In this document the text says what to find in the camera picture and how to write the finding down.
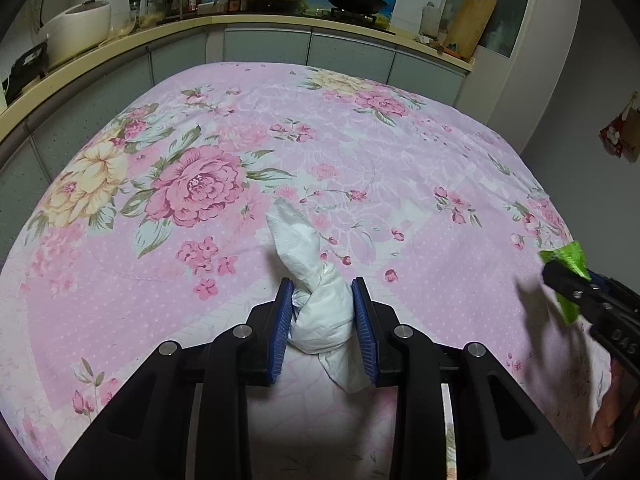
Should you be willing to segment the person's right hand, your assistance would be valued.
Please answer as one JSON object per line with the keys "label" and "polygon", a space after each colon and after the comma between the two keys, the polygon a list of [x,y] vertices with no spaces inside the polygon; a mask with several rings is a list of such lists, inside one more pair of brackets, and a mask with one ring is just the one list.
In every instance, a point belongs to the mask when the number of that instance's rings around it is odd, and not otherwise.
{"label": "person's right hand", "polygon": [[614,440],[614,424],[629,403],[632,397],[631,390],[635,386],[636,382],[626,368],[616,359],[612,359],[611,385],[602,398],[590,429],[589,446],[593,454],[599,454],[611,445]]}

